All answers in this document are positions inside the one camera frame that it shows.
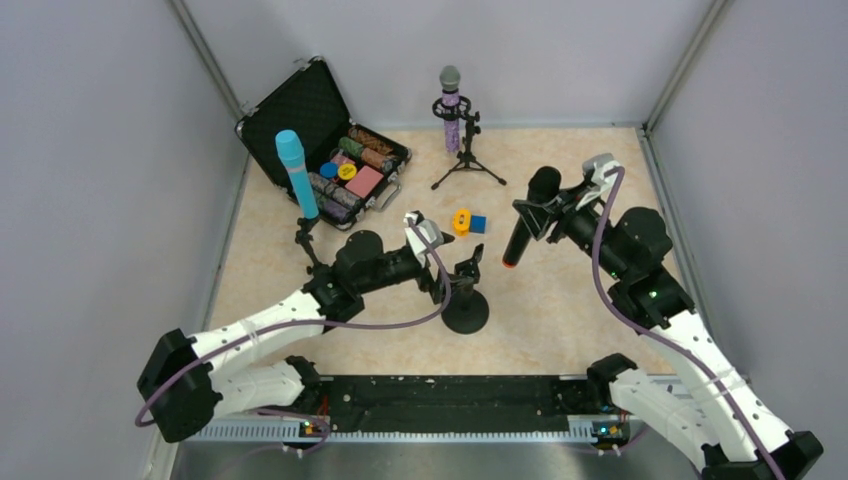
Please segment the black orange-tipped microphone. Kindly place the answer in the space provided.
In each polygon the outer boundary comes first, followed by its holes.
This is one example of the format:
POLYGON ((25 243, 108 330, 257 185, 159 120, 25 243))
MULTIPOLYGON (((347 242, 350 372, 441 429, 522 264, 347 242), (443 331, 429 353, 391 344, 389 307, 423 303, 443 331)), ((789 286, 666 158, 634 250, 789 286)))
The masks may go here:
MULTIPOLYGON (((524 202, 545 204, 558 194, 560 185, 561 173, 558 169, 552 166, 540 167, 528 182, 524 202)), ((522 204, 521 207, 513 207, 518 212, 518 220, 502 256, 502 263, 507 268, 518 265, 530 240, 534 238, 533 231, 528 226, 526 206, 522 204)))

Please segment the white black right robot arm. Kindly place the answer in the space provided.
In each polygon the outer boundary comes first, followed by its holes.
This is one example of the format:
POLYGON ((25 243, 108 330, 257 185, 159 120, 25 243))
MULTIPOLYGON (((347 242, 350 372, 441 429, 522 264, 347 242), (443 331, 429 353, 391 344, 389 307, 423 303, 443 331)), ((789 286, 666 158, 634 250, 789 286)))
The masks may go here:
POLYGON ((660 353, 690 395, 683 402, 630 359, 594 362, 589 379, 603 405, 636 415, 681 452, 704 479, 801 479, 823 455, 818 438, 795 431, 752 390, 708 332, 690 295, 665 268, 672 242, 647 207, 609 220, 612 182, 561 188, 532 180, 514 202, 519 220, 503 262, 515 266, 531 239, 572 241, 592 274, 612 277, 599 296, 608 310, 660 353))

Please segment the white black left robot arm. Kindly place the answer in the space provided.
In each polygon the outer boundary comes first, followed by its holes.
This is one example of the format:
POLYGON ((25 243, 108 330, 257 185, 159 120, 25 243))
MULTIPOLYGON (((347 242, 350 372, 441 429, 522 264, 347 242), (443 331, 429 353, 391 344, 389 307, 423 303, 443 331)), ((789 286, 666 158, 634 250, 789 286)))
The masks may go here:
POLYGON ((332 264, 315 265, 306 284, 273 305, 214 330, 163 334, 136 384, 143 405, 135 426, 155 426, 177 443, 218 418, 293 405, 317 381, 314 368, 295 357, 261 360, 334 328, 364 329, 353 319, 368 293, 415 281, 446 309, 454 288, 436 251, 454 236, 430 220, 409 223, 404 234, 404 244, 387 251, 377 233, 356 231, 332 264))

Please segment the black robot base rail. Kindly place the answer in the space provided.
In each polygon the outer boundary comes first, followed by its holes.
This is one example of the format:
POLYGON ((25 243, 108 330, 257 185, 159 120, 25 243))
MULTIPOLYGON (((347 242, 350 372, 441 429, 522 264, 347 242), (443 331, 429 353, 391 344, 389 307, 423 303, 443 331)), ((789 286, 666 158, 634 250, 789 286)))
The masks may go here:
POLYGON ((286 409, 339 433, 566 433, 580 420, 592 437, 640 430, 581 376, 336 375, 309 381, 286 409))

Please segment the black tripod mic stand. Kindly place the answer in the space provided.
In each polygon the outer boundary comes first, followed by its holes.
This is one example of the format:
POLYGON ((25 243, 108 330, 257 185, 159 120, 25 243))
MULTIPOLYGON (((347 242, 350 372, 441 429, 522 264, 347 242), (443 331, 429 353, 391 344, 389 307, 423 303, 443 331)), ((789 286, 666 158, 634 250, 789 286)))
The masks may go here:
POLYGON ((298 230, 295 233, 295 243, 303 249, 310 261, 310 264, 306 266, 306 273, 314 280, 328 281, 330 279, 331 268, 319 259, 312 245, 314 240, 312 230, 319 221, 319 218, 298 218, 298 230))

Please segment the black round base stand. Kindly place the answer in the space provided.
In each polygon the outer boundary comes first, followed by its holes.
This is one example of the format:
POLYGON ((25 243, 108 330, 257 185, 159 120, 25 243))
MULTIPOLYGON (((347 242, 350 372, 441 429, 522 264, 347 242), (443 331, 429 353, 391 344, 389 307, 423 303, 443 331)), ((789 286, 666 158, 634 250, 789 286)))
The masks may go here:
POLYGON ((489 319, 489 304, 477 290, 481 280, 480 262, 484 245, 478 244, 470 258, 457 263, 449 275, 451 299, 441 313, 445 326, 451 331, 470 335, 480 331, 489 319))

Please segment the purple glitter microphone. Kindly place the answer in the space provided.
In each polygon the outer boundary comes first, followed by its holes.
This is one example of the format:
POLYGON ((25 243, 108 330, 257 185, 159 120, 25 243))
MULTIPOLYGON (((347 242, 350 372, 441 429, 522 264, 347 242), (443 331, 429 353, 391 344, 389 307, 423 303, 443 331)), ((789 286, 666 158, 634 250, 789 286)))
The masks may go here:
POLYGON ((439 75, 442 86, 441 113, 443 114, 445 148, 451 154, 459 151, 460 79, 461 75, 453 65, 445 66, 439 75))

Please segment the teal blue microphone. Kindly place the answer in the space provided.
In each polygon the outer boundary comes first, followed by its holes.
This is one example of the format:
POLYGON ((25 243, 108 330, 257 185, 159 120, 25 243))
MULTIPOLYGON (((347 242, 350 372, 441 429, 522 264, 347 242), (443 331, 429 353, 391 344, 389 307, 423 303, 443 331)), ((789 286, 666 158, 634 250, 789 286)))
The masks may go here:
POLYGON ((306 168, 305 150, 298 134, 290 129, 275 135, 278 158, 284 166, 303 217, 314 220, 319 217, 315 195, 306 168))

